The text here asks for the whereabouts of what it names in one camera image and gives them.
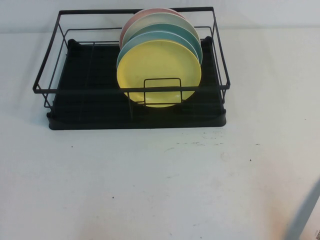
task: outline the black dish rack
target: black dish rack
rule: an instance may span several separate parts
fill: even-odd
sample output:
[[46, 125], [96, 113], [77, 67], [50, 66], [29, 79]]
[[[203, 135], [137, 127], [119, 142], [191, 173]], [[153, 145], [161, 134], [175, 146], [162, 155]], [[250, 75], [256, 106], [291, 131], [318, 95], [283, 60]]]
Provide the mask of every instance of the black dish rack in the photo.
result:
[[[49, 127], [52, 130], [75, 129], [150, 129], [221, 127], [226, 124], [224, 108], [226, 90], [230, 80], [221, 46], [216, 16], [213, 7], [172, 8], [177, 12], [209, 12], [213, 17], [212, 27], [195, 26], [206, 30], [201, 39], [203, 61], [202, 77], [197, 87], [142, 87], [119, 88], [116, 62], [120, 52], [118, 40], [106, 40], [108, 31], [120, 31], [121, 27], [82, 27], [70, 20], [71, 27], [64, 29], [62, 16], [84, 17], [92, 15], [122, 16], [135, 14], [141, 9], [114, 10], [62, 10], [59, 12], [49, 46], [33, 85], [36, 94], [44, 97]], [[91, 32], [96, 39], [88, 39], [79, 33]], [[145, 81], [164, 78], [146, 79]], [[47, 81], [41, 88], [39, 82]], [[182, 92], [195, 91], [187, 100], [169, 107], [148, 107], [150, 103], [136, 103], [124, 93]]]

